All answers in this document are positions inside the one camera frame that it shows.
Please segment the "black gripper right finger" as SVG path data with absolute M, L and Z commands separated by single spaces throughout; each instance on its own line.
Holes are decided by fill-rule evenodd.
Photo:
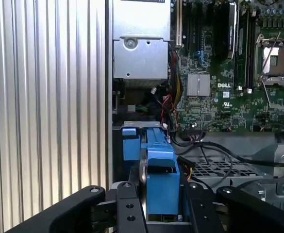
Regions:
M 235 187 L 186 183 L 184 193 L 194 233 L 284 233 L 284 210 Z

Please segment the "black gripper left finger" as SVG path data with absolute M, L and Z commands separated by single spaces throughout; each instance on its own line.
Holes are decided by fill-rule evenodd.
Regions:
M 146 233 L 136 186 L 122 182 L 106 200 L 103 187 L 90 185 L 9 229 L 10 233 Z

